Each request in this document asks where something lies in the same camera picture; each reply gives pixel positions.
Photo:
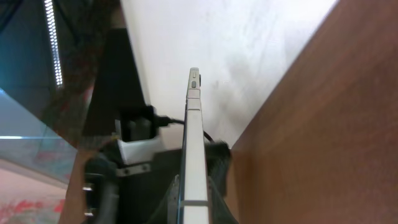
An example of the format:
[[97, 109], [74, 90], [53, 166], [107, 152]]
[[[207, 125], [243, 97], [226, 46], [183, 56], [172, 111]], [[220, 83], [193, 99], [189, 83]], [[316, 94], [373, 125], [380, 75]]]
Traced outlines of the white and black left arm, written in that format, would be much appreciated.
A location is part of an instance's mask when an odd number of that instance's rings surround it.
[[85, 223], [177, 222], [182, 152], [159, 133], [174, 123], [151, 106], [120, 112], [112, 140], [85, 163]]

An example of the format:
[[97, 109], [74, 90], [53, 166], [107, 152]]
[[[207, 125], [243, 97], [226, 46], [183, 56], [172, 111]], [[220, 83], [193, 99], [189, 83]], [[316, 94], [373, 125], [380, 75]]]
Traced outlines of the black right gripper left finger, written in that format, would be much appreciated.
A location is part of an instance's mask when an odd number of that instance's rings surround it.
[[179, 187], [180, 176], [177, 174], [147, 224], [177, 224]]

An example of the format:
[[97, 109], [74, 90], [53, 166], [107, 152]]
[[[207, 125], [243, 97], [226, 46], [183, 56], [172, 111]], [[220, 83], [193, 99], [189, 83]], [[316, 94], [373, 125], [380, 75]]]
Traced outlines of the black and cream flip phone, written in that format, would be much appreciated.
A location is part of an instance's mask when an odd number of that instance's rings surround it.
[[178, 202], [178, 224], [207, 224], [208, 181], [200, 98], [200, 72], [191, 68], [185, 107], [183, 156]]

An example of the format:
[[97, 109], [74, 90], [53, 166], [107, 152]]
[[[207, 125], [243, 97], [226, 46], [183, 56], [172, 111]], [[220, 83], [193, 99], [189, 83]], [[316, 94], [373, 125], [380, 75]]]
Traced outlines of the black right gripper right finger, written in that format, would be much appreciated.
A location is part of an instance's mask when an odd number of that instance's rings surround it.
[[210, 185], [210, 213], [214, 224], [238, 224], [229, 210], [224, 197], [227, 195], [227, 176], [231, 152], [227, 143], [209, 142], [205, 144], [206, 162]]

